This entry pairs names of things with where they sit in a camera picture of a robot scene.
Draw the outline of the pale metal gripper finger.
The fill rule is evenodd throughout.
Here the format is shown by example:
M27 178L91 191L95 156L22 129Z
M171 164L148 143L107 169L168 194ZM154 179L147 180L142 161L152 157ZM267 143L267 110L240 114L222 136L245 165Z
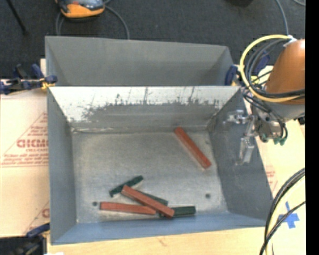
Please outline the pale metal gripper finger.
M236 109L231 112L227 112L224 124L246 124L247 115L243 109Z
M240 139L240 151L238 163L240 165L247 164L251 161L251 157L254 151L254 144L250 137L242 137Z

